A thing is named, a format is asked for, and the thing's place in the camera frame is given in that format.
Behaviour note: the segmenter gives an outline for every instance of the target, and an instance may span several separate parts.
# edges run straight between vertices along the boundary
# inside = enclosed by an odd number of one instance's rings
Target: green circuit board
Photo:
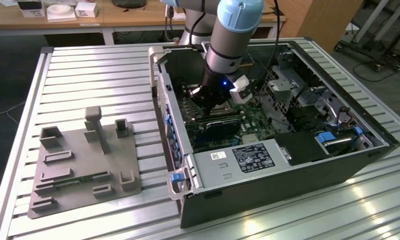
[[[271,139],[276,134],[256,99],[243,105],[235,104],[232,100],[228,100],[212,110],[208,117],[202,116],[201,108],[189,98],[178,100],[178,107],[194,153],[241,145],[244,144],[241,139],[245,135],[251,135],[251,137],[255,135],[257,141],[261,141]],[[240,121],[240,129],[235,135],[221,139],[200,137],[208,123],[232,120]]]

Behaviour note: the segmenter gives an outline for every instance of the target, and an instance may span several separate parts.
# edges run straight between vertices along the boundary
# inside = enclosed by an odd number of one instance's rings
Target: wooden cabinet
[[[277,0],[287,17],[280,37],[311,37],[332,52],[363,0]]]

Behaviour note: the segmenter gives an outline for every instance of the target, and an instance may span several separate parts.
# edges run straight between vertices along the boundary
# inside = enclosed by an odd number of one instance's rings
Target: table leg
[[[113,38],[114,29],[112,27],[102,27],[100,31],[104,37],[105,45],[114,45],[114,38]]]

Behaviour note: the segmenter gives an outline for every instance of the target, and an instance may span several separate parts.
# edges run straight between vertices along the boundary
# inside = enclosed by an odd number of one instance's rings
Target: aluminum extrusion table
[[[400,117],[311,41],[292,38],[400,141]],[[0,186],[0,239],[400,239],[400,147],[345,183],[180,229],[149,87],[154,44],[61,47],[40,55]],[[84,127],[100,105],[102,124],[133,123],[141,193],[29,219],[41,127]]]

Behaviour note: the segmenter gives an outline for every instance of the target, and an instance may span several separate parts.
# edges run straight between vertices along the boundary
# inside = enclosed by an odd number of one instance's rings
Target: white object on desk
[[[46,8],[46,21],[49,23],[77,20],[74,9],[65,4],[54,4]]]
[[[45,17],[45,5],[40,1],[18,1],[18,8],[24,18]]]
[[[97,4],[94,2],[78,2],[74,8],[77,17],[96,18],[98,14]]]
[[[185,20],[185,13],[177,13],[173,14],[173,20]]]

